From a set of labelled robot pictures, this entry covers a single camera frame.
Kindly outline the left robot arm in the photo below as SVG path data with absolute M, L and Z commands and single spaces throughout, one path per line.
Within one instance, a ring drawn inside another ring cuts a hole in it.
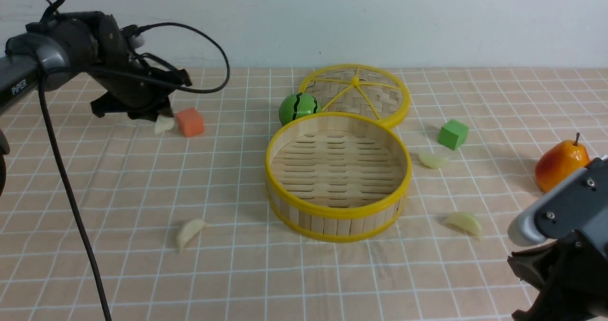
M 1 59 L 1 111 L 39 87 L 56 90 L 80 73 L 89 74 L 105 90 L 91 103 L 93 114 L 126 113 L 133 120 L 155 122 L 172 117 L 169 85 L 191 86 L 188 72 L 160 60 L 165 69 L 137 54 L 143 42 L 139 27 L 120 28 L 115 18 L 99 11 L 55 14 L 26 25 L 26 32 L 7 40 Z

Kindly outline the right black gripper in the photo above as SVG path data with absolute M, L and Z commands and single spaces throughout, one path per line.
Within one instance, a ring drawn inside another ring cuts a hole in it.
M 513 252 L 507 263 L 539 294 L 515 321 L 589 321 L 607 316 L 607 257 L 583 234 Z

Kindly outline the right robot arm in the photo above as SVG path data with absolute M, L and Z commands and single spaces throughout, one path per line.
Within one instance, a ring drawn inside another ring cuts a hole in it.
M 508 256 L 519 280 L 538 290 L 515 321 L 589 321 L 607 316 L 608 164 L 594 158 L 521 211 L 508 227 L 522 248 Z

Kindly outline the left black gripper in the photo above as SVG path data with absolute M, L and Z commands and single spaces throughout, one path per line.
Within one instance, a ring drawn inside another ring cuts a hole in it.
M 104 118 L 109 113 L 130 110 L 127 116 L 131 120 L 150 122 L 157 122 L 158 117 L 174 118 L 169 99 L 173 89 L 152 85 L 149 79 L 190 87 L 188 72 L 150 53 L 135 53 L 111 15 L 100 18 L 95 35 L 101 64 L 89 74 L 106 93 L 90 102 L 92 113 Z

